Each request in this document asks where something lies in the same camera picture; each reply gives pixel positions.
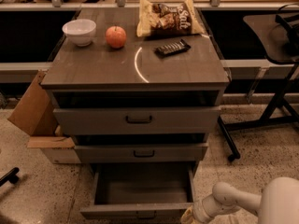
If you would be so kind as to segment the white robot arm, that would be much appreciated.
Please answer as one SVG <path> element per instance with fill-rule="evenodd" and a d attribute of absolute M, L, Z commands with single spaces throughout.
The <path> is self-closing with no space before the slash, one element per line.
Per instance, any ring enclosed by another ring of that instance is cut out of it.
<path fill-rule="evenodd" d="M 218 182 L 208 196 L 187 208 L 180 223 L 208 224 L 216 216 L 232 214 L 240 208 L 256 216 L 258 224 L 299 224 L 299 181 L 275 178 L 261 195 Z"/>

